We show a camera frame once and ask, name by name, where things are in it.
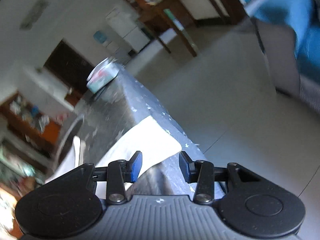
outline wooden table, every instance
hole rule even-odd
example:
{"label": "wooden table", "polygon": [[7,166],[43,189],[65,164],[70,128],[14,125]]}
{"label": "wooden table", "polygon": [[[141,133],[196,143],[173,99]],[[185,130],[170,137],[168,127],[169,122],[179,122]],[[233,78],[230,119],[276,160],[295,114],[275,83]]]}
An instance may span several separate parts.
{"label": "wooden table", "polygon": [[[215,8],[221,19],[224,23],[226,23],[226,18],[221,11],[220,7],[217,5],[217,2],[215,0],[209,0],[212,6]],[[196,57],[197,52],[195,49],[194,44],[190,43],[190,40],[184,35],[183,31],[178,28],[178,26],[174,23],[174,21],[166,14],[165,10],[169,8],[170,5],[173,3],[179,3],[181,10],[184,11],[188,15],[188,17],[193,21],[194,25],[197,26],[197,21],[194,19],[194,17],[191,15],[191,13],[187,10],[187,8],[181,3],[180,0],[162,0],[156,5],[151,6],[150,9],[145,10],[141,13],[141,16],[139,18],[139,21],[144,23],[146,28],[150,31],[150,33],[157,39],[164,49],[171,53],[167,45],[161,40],[161,38],[157,35],[156,31],[153,29],[152,25],[148,24],[148,21],[152,20],[156,16],[160,16],[168,25],[170,28],[172,28],[176,34],[180,37],[184,45],[187,47],[189,52],[192,54],[192,56]]]}

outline dark door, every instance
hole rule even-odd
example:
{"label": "dark door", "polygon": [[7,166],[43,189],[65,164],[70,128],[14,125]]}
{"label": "dark door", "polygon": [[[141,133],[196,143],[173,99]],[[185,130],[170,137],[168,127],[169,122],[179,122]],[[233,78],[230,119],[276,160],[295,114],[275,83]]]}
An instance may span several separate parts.
{"label": "dark door", "polygon": [[64,41],[58,44],[44,66],[78,93],[83,95],[88,90],[87,77],[94,67]]}

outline blue cloth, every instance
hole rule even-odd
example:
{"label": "blue cloth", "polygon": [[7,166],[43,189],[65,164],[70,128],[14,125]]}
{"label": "blue cloth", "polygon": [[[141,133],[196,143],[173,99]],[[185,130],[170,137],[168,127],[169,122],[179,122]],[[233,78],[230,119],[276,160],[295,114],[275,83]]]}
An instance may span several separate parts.
{"label": "blue cloth", "polygon": [[314,17],[314,10],[313,0],[268,0],[257,10],[254,17],[263,22],[290,26],[296,33],[297,57]]}
{"label": "blue cloth", "polygon": [[298,58],[299,73],[320,84],[320,23],[311,25]]}

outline white cloth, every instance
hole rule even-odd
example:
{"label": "white cloth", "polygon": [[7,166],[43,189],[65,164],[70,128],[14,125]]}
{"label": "white cloth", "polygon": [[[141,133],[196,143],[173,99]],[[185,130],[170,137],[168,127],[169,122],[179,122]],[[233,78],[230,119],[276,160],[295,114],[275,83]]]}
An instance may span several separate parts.
{"label": "white cloth", "polygon": [[[136,151],[141,151],[142,167],[139,173],[140,176],[150,167],[181,150],[180,143],[164,131],[152,116],[148,116],[127,131],[95,166],[105,167],[112,161],[130,160]],[[46,183],[74,169],[76,166],[75,161],[76,153],[73,144],[65,159],[56,172],[46,180]],[[125,188],[128,189],[130,185],[130,183],[126,183]],[[99,198],[106,198],[106,182],[97,183],[96,195]]]}
{"label": "white cloth", "polygon": [[244,10],[249,17],[252,17],[259,7],[267,0],[253,0],[244,6]]}

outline chair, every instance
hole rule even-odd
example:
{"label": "chair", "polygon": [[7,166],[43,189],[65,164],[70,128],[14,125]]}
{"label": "chair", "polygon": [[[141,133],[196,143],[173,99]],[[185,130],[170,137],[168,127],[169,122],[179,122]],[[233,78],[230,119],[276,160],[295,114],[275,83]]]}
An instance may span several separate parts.
{"label": "chair", "polygon": [[267,0],[252,22],[276,90],[320,113],[320,23],[314,0]]}

